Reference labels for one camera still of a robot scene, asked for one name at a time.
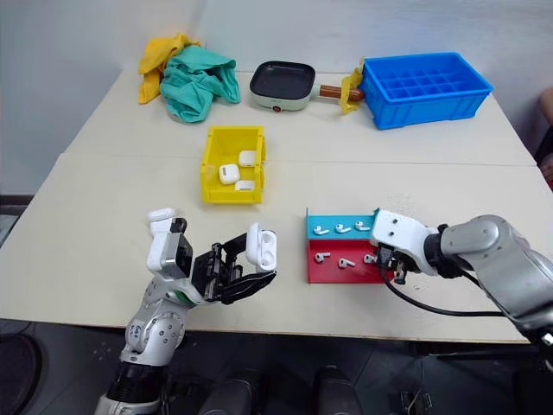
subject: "green cloth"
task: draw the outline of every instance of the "green cloth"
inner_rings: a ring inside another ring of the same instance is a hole
[[[169,59],[160,86],[167,109],[189,123],[207,117],[213,95],[228,102],[240,102],[234,77],[236,61],[199,46],[188,46]]]

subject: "frying pan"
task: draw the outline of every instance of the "frying pan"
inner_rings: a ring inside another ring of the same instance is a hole
[[[315,70],[310,65],[268,61],[259,65],[253,74],[250,90],[258,104],[275,112],[301,110],[311,97],[340,98],[340,87],[314,85],[314,82]],[[349,92],[352,101],[361,101],[364,97],[359,89]]]

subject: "white table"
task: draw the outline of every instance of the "white table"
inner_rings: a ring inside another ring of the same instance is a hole
[[[273,283],[231,306],[193,310],[189,329],[523,341],[506,319],[433,315],[379,284],[309,285],[304,220],[306,207],[314,214],[382,207],[429,225],[496,213],[553,257],[553,196],[537,168],[268,162],[264,203],[246,207],[204,205],[199,168],[200,160],[170,156],[61,156],[0,250],[0,316],[124,326],[151,277],[145,214],[177,207],[196,254],[257,220],[278,235]],[[320,180],[310,182],[308,172]],[[409,276],[403,289],[438,307],[493,310],[483,291],[462,278]]]
[[[338,86],[342,76],[317,74],[317,82]],[[299,112],[261,108],[250,78],[238,73],[241,104],[218,99],[204,123],[183,124],[161,97],[138,105],[140,77],[123,72],[67,153],[197,158],[211,125],[262,125],[273,161],[536,165],[492,95],[474,118],[379,131],[365,104],[346,116],[336,99],[313,99]]]

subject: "white wall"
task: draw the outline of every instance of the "white wall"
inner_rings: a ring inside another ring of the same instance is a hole
[[[459,51],[522,137],[553,84],[550,0],[0,1],[4,193],[34,193],[118,72],[178,29],[241,70],[283,59],[347,72],[361,56]]]

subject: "red board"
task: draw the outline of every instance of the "red board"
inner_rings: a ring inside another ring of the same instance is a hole
[[[368,239],[308,239],[308,281],[331,284],[383,284],[380,269],[375,264],[365,264],[363,257],[374,255],[376,247]],[[318,252],[330,252],[324,262],[315,261]],[[340,258],[348,259],[355,266],[341,269]]]

